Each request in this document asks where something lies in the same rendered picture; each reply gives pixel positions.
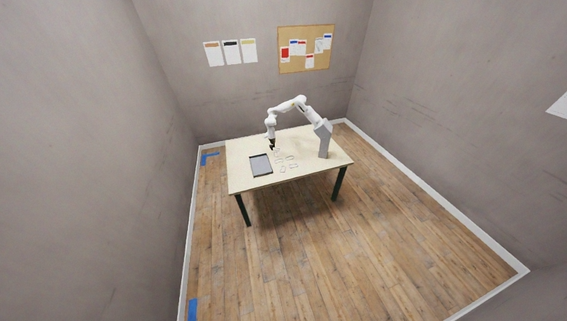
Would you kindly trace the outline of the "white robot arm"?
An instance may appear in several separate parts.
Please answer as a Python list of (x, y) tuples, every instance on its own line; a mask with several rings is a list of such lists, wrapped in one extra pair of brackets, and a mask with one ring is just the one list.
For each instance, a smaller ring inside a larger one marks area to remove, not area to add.
[[(270, 138), (270, 139), (275, 138), (275, 128), (272, 127), (272, 126), (274, 126), (275, 123), (276, 123), (276, 121), (275, 121), (275, 118), (277, 117), (276, 111), (287, 112), (294, 107), (296, 107), (301, 113), (303, 113), (316, 128), (319, 127), (319, 125), (321, 125), (321, 123), (323, 123), (323, 120), (321, 119), (321, 117), (318, 114), (316, 114), (316, 112), (312, 109), (311, 106), (306, 106), (305, 103), (306, 103), (306, 97), (303, 96), (303, 95), (300, 95), (300, 96), (294, 98), (293, 100), (289, 100), (287, 102), (284, 102), (283, 104), (280, 104), (278, 106), (270, 108), (267, 111), (269, 116), (268, 116), (268, 118), (265, 119), (265, 125), (267, 127), (267, 132), (265, 133), (264, 138), (267, 138), (267, 137)], [(273, 118), (273, 119), (269, 119), (269, 118)]]

